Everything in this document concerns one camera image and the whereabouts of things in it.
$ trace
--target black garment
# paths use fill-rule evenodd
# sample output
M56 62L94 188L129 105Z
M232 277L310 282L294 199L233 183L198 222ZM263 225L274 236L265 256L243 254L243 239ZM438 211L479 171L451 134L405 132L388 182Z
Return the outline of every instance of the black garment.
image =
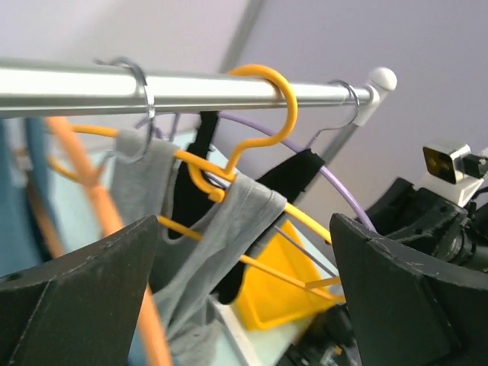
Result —
M217 128L217 112L201 112L201 125L198 129L195 141L190 144L187 151L206 159L210 151L213 134ZM310 149L300 151L296 155L283 161L280 165L275 166L269 172L265 173L257 180L265 187L283 195L288 202L293 203L299 194L307 188L313 178L317 175L324 161L320 156L314 154ZM207 193L197 188L191 180L188 166L181 162L178 170L178 176L175 183L175 193L173 198L172 220L190 227L194 225L209 209L214 205L208 199ZM256 243L264 234L274 226L270 225L257 240L251 244L246 254L252 252ZM169 230L169 237L172 239L180 237L181 234ZM213 289L212 294L218 294L221 303L227 304L234 301L239 294L242 285L242 278L246 265L237 263L232 270L219 282Z
M53 260L51 253L46 244L46 240L44 239L44 235L40 231L39 224L37 223L36 215L32 210L31 203L27 199L27 193L24 191L24 199L25 199L25 206L27 211L27 219L29 225L32 229L32 236L34 239L34 244L39 252L40 257L42 258L43 262L48 262Z
M201 124L198 128L197 136L195 141L188 145L186 151L201 158L207 158L210 144L217 128L218 118L217 112L200 112ZM190 227L199 221L213 205L214 203L208 199L208 194L198 188L191 180L188 164L181 162L176 176L171 219L181 225ZM171 239L177 239L181 236L180 233L174 230L169 230L168 235ZM152 290L157 292L161 289L153 288Z

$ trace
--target gray tank top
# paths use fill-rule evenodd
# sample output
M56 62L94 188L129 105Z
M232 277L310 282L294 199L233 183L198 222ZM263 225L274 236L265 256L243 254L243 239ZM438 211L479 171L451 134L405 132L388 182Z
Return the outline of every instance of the gray tank top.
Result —
M133 155L142 141L132 131L120 131L116 149ZM164 140L153 140L138 163L115 163L111 195L126 225L143 216L159 214L161 206L166 216L171 216L178 172L173 156L177 148ZM214 205L193 225L194 231L203 234L201 240L187 236L170 239L168 229L161 226L153 272L163 287L154 296L172 354L181 365L210 363L210 350L218 337L213 307L208 304L210 292L283 212L285 204L286 199L280 194L238 174L227 189L224 202Z

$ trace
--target black strap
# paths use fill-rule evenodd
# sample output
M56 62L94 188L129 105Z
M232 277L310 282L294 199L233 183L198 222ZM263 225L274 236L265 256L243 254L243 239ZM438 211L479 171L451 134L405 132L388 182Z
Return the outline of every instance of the black strap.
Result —
M215 111L200 112L200 119L201 123L197 130L197 136L187 151L201 158L207 158L219 121L219 114Z

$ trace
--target blue fabric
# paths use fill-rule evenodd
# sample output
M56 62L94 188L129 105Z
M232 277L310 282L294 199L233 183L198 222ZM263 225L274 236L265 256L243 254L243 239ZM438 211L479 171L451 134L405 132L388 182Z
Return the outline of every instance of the blue fabric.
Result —
M42 263L28 222L25 193L12 165L5 121L0 120L0 276Z
M27 150L29 152L30 161L32 163L32 179L37 189L37 193L42 200L43 207L47 214L57 228L56 215L53 206L50 202L50 182L49 182L49 164L47 161L47 145L46 134L44 132L44 122L39 117L27 117L24 120L25 139L27 141ZM44 262L52 258L44 238L37 226L37 220L32 213L29 203L27 202L28 210L30 211L30 225L34 233L37 250L39 251Z
M139 330L136 329L134 332L134 337L132 338L132 343L130 344L130 364L132 366L147 366L148 362L146 359L146 354L144 353L143 340L140 338Z

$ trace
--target clothes rail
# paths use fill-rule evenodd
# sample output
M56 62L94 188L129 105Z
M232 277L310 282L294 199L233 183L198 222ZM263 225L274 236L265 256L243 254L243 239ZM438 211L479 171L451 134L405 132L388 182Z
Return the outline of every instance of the clothes rail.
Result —
M221 111L285 108L283 98L261 79L187 72L146 72L157 111ZM375 69L355 88L367 120L391 91L395 74ZM301 107L353 104L341 85L292 85ZM146 105L129 69L0 58L0 117L143 113Z

